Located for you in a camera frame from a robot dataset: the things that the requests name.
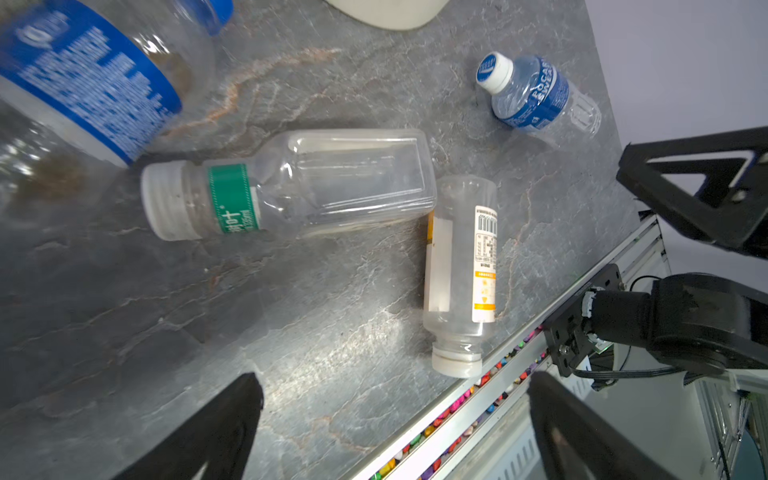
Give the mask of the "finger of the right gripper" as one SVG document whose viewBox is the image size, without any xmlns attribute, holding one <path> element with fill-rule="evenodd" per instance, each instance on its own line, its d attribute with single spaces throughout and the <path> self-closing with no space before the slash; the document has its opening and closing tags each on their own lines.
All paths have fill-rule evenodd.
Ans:
<svg viewBox="0 0 768 480">
<path fill-rule="evenodd" d="M 681 235 L 767 256 L 767 128 L 628 145 L 616 180 Z"/>
</svg>

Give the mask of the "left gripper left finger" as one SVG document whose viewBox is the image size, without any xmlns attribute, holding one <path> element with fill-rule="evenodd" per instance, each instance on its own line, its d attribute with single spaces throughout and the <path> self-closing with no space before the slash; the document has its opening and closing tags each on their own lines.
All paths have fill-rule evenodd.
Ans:
<svg viewBox="0 0 768 480">
<path fill-rule="evenodd" d="M 241 479 L 263 407 L 263 389 L 256 375 L 242 374 L 116 477 Z"/>
</svg>

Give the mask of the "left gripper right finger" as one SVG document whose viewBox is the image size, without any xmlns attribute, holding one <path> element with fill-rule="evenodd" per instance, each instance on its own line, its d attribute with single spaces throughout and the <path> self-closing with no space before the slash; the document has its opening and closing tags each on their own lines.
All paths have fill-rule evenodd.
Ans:
<svg viewBox="0 0 768 480">
<path fill-rule="evenodd" d="M 535 372 L 530 417 L 548 479 L 672 479 L 555 377 Z"/>
</svg>

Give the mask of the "blue label bottle white cap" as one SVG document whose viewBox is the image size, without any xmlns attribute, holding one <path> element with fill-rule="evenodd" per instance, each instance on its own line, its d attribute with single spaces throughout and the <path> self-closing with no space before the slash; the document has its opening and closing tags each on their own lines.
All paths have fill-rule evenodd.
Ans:
<svg viewBox="0 0 768 480">
<path fill-rule="evenodd" d="M 490 95 L 499 121 L 552 147 L 586 141 L 600 129 L 597 103 L 543 57 L 491 52 L 480 61 L 475 81 Z"/>
</svg>

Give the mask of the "clear bottle yellow white label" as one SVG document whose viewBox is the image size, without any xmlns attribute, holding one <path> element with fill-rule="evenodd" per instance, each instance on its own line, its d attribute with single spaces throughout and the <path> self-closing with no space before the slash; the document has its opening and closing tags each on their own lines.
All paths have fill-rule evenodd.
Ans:
<svg viewBox="0 0 768 480">
<path fill-rule="evenodd" d="M 497 187 L 474 175 L 437 182 L 427 228 L 423 326 L 432 366 L 453 378 L 482 375 L 482 344 L 496 312 Z"/>
</svg>

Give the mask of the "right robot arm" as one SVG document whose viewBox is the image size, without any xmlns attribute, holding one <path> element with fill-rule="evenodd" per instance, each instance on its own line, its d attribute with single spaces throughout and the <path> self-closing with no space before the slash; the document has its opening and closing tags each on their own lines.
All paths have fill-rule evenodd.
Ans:
<svg viewBox="0 0 768 480">
<path fill-rule="evenodd" d="M 767 131 L 751 128 L 631 144 L 617 180 L 678 233 L 743 256 L 767 255 Z M 593 339 L 646 350 L 660 374 L 715 376 L 767 365 L 767 297 L 708 274 L 671 275 L 648 292 L 621 290 L 609 265 L 543 324 L 563 376 Z"/>
</svg>

